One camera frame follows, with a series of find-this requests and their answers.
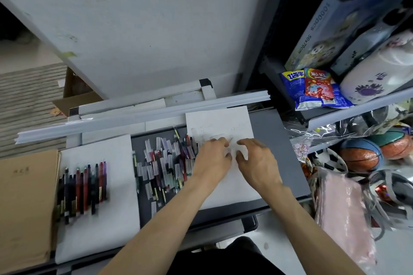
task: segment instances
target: right hand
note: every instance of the right hand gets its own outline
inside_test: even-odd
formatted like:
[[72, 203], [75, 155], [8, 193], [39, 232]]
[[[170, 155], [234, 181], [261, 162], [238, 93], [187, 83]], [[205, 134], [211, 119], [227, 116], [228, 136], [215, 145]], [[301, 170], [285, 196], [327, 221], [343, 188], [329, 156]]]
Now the right hand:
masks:
[[238, 168], [247, 183], [265, 199], [276, 186], [282, 186], [277, 160], [271, 150], [255, 138], [240, 139], [237, 144], [248, 149], [248, 160], [237, 151]]

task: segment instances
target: black shirt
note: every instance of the black shirt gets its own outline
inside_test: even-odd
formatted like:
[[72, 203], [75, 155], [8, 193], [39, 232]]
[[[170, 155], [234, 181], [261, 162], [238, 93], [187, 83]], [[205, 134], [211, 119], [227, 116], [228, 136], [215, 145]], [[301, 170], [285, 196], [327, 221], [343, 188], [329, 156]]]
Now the black shirt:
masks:
[[178, 252], [168, 274], [266, 274], [285, 275], [261, 254], [243, 249], [211, 249], [203, 252]]

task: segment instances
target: white wall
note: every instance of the white wall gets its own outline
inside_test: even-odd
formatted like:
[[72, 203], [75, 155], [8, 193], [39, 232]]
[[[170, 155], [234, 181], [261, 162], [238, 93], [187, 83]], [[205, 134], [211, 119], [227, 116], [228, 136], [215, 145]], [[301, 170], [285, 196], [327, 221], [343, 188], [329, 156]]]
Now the white wall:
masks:
[[217, 81], [217, 89], [231, 91], [233, 79], [242, 72], [242, 54], [256, 11], [260, 11], [257, 3], [258, 0], [4, 2], [59, 52], [74, 52], [76, 57], [70, 61], [75, 71], [107, 98], [222, 74], [231, 80]]

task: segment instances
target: white paper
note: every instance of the white paper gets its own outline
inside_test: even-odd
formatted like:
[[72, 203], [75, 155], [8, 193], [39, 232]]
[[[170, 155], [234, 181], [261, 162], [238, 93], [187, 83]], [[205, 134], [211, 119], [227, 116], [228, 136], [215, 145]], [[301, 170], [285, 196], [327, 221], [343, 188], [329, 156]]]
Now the white paper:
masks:
[[[148, 110], [155, 110], [155, 109], [161, 109], [165, 107], [166, 107], [165, 99], [162, 98], [162, 99], [158, 99], [154, 101], [141, 103], [139, 105], [131, 105], [128, 107], [109, 110], [109, 111], [105, 111], [101, 113], [82, 115], [81, 118], [82, 119], [90, 119], [90, 118], [100, 119], [103, 117], [124, 115], [128, 113], [136, 113], [136, 112], [142, 112], [142, 111], [148, 111]], [[107, 128], [107, 129], [103, 129], [99, 131], [86, 132], [86, 133], [82, 133], [82, 144], [88, 144], [94, 141], [100, 141], [102, 139], [107, 139], [107, 138], [124, 135], [124, 134], [133, 135], [133, 134], [142, 133], [142, 132], [145, 132], [145, 123], [136, 123], [136, 124], [126, 125], [126, 126]]]
[[189, 136], [199, 143], [204, 143], [213, 136], [231, 140], [228, 149], [233, 156], [231, 169], [205, 200], [201, 209], [261, 199], [255, 189], [245, 181], [235, 160], [237, 150], [242, 152], [245, 159], [248, 158], [247, 148], [238, 145], [237, 141], [254, 137], [246, 106], [187, 113], [186, 125]]
[[140, 230], [139, 206], [132, 163], [131, 136], [111, 138], [61, 152], [59, 173], [69, 168], [83, 171], [106, 161], [109, 200], [99, 204], [96, 214], [91, 209], [73, 218], [71, 225], [61, 222], [57, 235], [57, 264], [111, 250], [125, 245]]

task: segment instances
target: jigsaw puzzle box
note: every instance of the jigsaw puzzle box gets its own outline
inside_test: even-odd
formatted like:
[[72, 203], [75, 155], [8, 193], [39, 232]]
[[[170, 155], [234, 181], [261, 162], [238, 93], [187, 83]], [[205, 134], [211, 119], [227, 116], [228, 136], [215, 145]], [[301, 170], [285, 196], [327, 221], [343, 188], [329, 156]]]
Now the jigsaw puzzle box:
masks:
[[357, 37], [357, 31], [403, 0], [323, 0], [292, 51], [287, 71], [332, 62]]

